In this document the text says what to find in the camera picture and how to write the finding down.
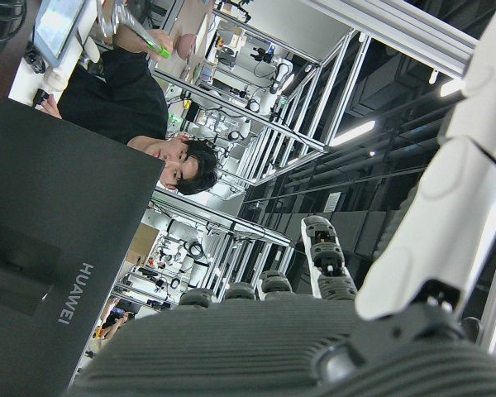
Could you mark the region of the white and grey right robot hand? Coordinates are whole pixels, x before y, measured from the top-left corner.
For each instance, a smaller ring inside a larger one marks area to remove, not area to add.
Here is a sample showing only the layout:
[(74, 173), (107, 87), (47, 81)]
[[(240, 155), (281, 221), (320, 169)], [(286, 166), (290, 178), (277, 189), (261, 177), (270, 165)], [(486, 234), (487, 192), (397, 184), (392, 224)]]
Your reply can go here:
[(496, 13), (443, 142), (352, 294), (270, 294), (133, 323), (71, 396), (496, 396), (496, 358), (458, 325), (496, 236)]

